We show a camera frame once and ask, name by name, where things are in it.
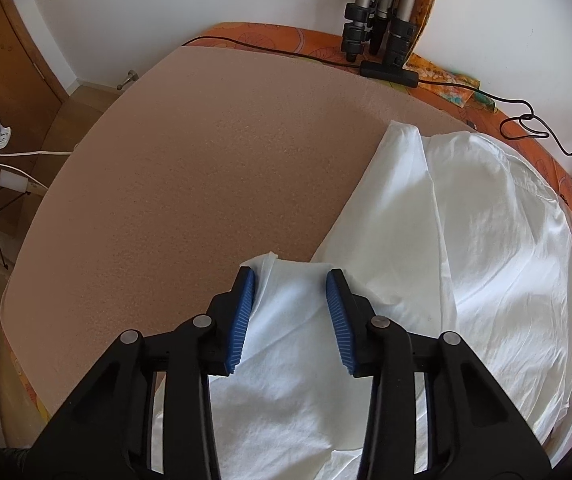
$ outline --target silver rivet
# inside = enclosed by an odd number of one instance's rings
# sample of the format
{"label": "silver rivet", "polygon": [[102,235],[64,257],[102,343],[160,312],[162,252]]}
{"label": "silver rivet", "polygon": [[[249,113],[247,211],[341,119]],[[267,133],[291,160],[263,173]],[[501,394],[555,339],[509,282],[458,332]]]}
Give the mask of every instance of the silver rivet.
{"label": "silver rivet", "polygon": [[120,335],[120,341],[124,343],[124,345],[129,345],[134,343],[140,335],[135,330],[127,330],[126,332],[122,332]]}
{"label": "silver rivet", "polygon": [[372,326],[377,328],[388,328],[390,326],[390,320],[386,316],[374,316],[370,322]]}
{"label": "silver rivet", "polygon": [[461,337],[458,333],[455,332],[446,332],[444,334],[444,341],[452,346],[457,346],[461,343]]}
{"label": "silver rivet", "polygon": [[192,324],[197,328],[206,328],[207,326],[210,326],[210,323],[212,323],[212,318],[210,316],[206,316],[206,314],[200,314],[192,320]]}

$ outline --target white wall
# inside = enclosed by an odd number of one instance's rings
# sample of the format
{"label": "white wall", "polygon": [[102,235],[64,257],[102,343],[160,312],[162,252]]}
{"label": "white wall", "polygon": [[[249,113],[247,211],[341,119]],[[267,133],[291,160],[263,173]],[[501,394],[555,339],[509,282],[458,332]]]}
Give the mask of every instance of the white wall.
{"label": "white wall", "polygon": [[[348,0],[35,1],[73,72],[115,86],[217,22],[341,34]],[[531,100],[572,145],[572,0],[437,0],[418,53],[480,78],[490,92]],[[572,174],[572,158],[544,145]]]}
{"label": "white wall", "polygon": [[64,89],[75,89],[77,76],[52,37],[35,0],[13,0],[35,45]]}

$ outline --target white fabric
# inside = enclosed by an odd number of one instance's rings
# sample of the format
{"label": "white fabric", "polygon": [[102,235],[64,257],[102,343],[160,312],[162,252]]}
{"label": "white fabric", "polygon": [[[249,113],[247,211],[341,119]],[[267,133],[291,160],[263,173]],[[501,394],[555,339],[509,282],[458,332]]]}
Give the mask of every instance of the white fabric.
{"label": "white fabric", "polygon": [[[572,431],[572,234],[554,191],[514,150],[391,123],[313,261],[249,263],[259,280],[242,360],[210,383],[224,480],[355,478],[370,379],[341,365],[325,302],[333,267],[406,330],[461,333],[539,441],[554,430],[547,450],[559,460]],[[156,468],[162,419],[157,410]]]}

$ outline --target brown door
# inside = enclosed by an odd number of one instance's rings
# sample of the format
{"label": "brown door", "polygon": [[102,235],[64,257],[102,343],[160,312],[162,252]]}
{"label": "brown door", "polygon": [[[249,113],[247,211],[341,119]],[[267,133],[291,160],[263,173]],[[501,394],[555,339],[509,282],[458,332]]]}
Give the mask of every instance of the brown door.
{"label": "brown door", "polygon": [[[44,81],[26,53],[0,1],[0,118],[12,128],[5,152],[33,152],[42,147],[61,101]],[[35,156],[0,159],[28,173]],[[0,206],[16,196],[10,190],[0,192]],[[13,235],[21,212],[21,200],[0,214],[0,229]]]}

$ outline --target black cable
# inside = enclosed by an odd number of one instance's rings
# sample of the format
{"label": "black cable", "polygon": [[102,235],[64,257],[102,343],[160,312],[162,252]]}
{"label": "black cable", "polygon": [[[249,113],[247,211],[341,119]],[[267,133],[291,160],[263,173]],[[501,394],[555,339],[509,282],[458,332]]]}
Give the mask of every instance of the black cable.
{"label": "black cable", "polygon": [[[327,59],[321,59],[320,57],[315,57],[315,56],[309,56],[308,54],[301,54],[299,52],[288,52],[287,50],[279,50],[277,48],[269,48],[267,46],[258,46],[258,45],[253,45],[250,43],[244,43],[243,41],[239,41],[239,40],[233,40],[231,38],[225,38],[224,36],[198,36],[197,38],[192,38],[192,40],[186,41],[186,43],[184,43],[182,46],[187,46],[189,44],[191,44],[194,41],[197,40],[222,40],[222,41],[230,41],[231,43],[235,43],[238,45],[242,45],[242,46],[246,46],[248,48],[253,48],[255,50],[262,50],[265,52],[272,52],[273,54],[283,54],[284,56],[292,56],[292,57],[302,57],[304,59],[312,59],[313,61],[319,61],[321,63],[324,63],[326,65],[331,65],[331,66],[341,66],[344,68],[354,68],[354,69],[359,69],[359,65],[353,65],[353,64],[346,64],[346,63],[339,63],[336,61],[329,61]],[[474,86],[468,86],[468,85],[464,85],[464,84],[460,84],[460,83],[442,83],[442,82],[438,82],[438,81],[428,81],[426,79],[419,79],[420,83],[423,83],[425,85],[433,85],[433,86],[451,86],[454,88],[464,88],[466,90],[471,90],[473,92],[477,92],[481,95],[484,95],[486,97],[489,97],[490,99],[493,99],[495,101],[499,101],[501,103],[509,103],[509,104],[520,104],[520,105],[524,105],[527,106],[528,109],[530,110],[530,113],[527,114],[521,114],[519,116],[515,116],[515,117],[509,117],[507,119],[504,119],[503,121],[501,121],[501,124],[499,125],[499,133],[501,134],[501,137],[503,137],[506,140],[522,140],[522,139],[549,139],[550,137],[552,137],[554,139],[554,141],[557,143],[557,146],[559,146],[559,149],[562,150],[562,153],[566,156],[572,156],[572,151],[568,152],[566,151],[566,149],[563,147],[563,145],[561,144],[561,141],[559,140],[559,138],[557,137],[557,135],[555,134],[555,132],[552,130],[552,128],[550,126],[548,126],[548,124],[538,115],[536,115],[534,113],[534,108],[533,106],[526,100],[524,99],[505,99],[503,97],[499,97],[496,95],[492,95],[488,92],[484,92],[483,90],[480,90],[479,88],[475,88]],[[539,122],[539,124],[541,124],[546,130],[533,130],[532,128],[530,128],[528,125],[525,124],[526,121],[537,121]],[[507,136],[504,131],[503,131],[503,127],[507,124],[507,123],[514,123],[517,122],[519,123],[519,125],[527,132],[530,132],[529,135],[523,135],[523,136],[519,136],[519,137],[509,137]]]}
{"label": "black cable", "polygon": [[[501,124],[499,125],[499,133],[501,134],[501,137],[503,137],[506,140],[549,139],[550,137],[552,137],[554,139],[554,141],[557,143],[557,146],[559,146],[559,149],[562,150],[564,155],[572,156],[572,151],[571,152],[566,151],[566,149],[563,147],[563,145],[561,144],[561,141],[558,139],[558,137],[556,136],[556,134],[552,130],[552,128],[550,126],[548,126],[548,124],[541,117],[539,117],[538,115],[536,115],[534,113],[533,106],[528,101],[525,101],[524,99],[504,99],[502,97],[497,97],[496,95],[489,94],[488,92],[484,92],[483,90],[480,90],[480,89],[475,88],[473,86],[463,85],[463,84],[459,84],[459,83],[441,83],[438,81],[427,81],[426,79],[419,79],[419,82],[424,83],[426,85],[452,86],[455,88],[465,88],[467,90],[472,90],[473,92],[477,92],[481,95],[485,95],[486,97],[489,97],[490,99],[493,99],[495,101],[500,101],[502,103],[526,105],[528,107],[528,109],[530,110],[530,113],[521,114],[520,116],[515,116],[515,117],[509,117],[509,118],[501,121]],[[528,125],[524,124],[525,121],[537,121],[544,126],[546,131],[533,130]],[[523,135],[523,136],[519,136],[519,137],[507,136],[503,131],[503,127],[507,123],[514,123],[514,122],[518,122],[524,130],[526,130],[527,132],[530,132],[530,135]]]}
{"label": "black cable", "polygon": [[197,38],[192,38],[190,41],[186,41],[182,46],[187,46],[191,44],[193,41],[197,40],[224,40],[230,41],[231,43],[237,43],[238,45],[247,46],[250,48],[255,48],[257,50],[264,50],[266,52],[272,52],[273,54],[283,54],[284,56],[294,56],[294,57],[303,57],[304,59],[312,59],[313,61],[320,61],[326,65],[332,66],[342,66],[345,68],[355,68],[359,69],[359,65],[351,65],[345,63],[338,63],[336,61],[329,61],[327,59],[321,59],[320,57],[309,56],[308,54],[301,54],[300,52],[288,52],[287,50],[278,50],[277,48],[268,48],[267,46],[257,46],[250,43],[244,43],[243,41],[232,40],[230,38],[224,38],[223,36],[197,36]]}

